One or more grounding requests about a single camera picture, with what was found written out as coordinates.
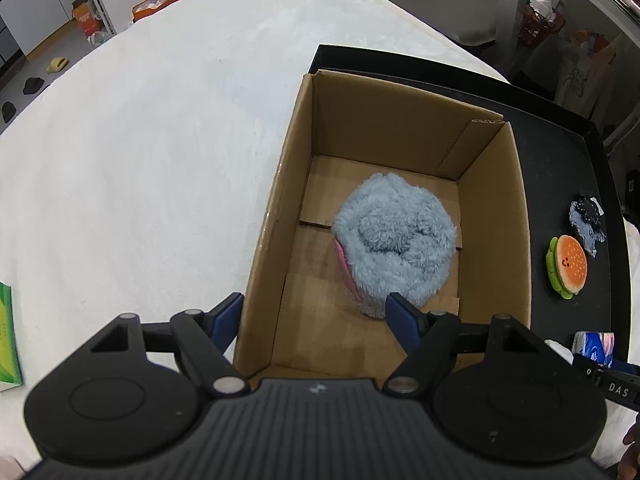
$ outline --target red basket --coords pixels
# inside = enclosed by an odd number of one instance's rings
[[[548,36],[560,32],[564,27],[564,18],[557,10],[554,10],[554,12],[556,13],[556,18],[553,23],[549,23],[527,4],[522,13],[518,44],[534,49]]]

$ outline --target green box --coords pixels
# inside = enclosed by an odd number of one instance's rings
[[[21,384],[11,310],[11,287],[0,283],[0,392]]]

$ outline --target finger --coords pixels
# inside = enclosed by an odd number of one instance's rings
[[[622,439],[622,444],[628,446],[636,439],[636,425],[634,424],[631,428],[628,429],[626,435]]]
[[[629,446],[618,464],[618,480],[634,480],[638,474],[638,452],[636,446]]]

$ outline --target black slipper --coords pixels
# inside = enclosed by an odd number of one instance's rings
[[[39,77],[30,77],[24,82],[22,93],[25,95],[35,94],[42,88],[42,85],[44,85],[44,79]]]
[[[14,118],[15,115],[15,106],[11,101],[7,101],[2,105],[2,118],[4,119],[4,124],[8,124],[11,119]]]

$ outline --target black tray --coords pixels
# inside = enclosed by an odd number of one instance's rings
[[[575,332],[614,332],[616,359],[626,361],[630,330],[630,278],[625,226],[607,156],[590,121],[535,94],[488,76],[415,57],[320,45],[309,72],[348,72],[422,88],[498,112],[511,123],[522,167],[531,243],[531,329],[570,346]],[[553,236],[572,231],[569,202],[595,196],[605,216],[607,241],[589,259],[587,282],[562,300],[546,276]]]

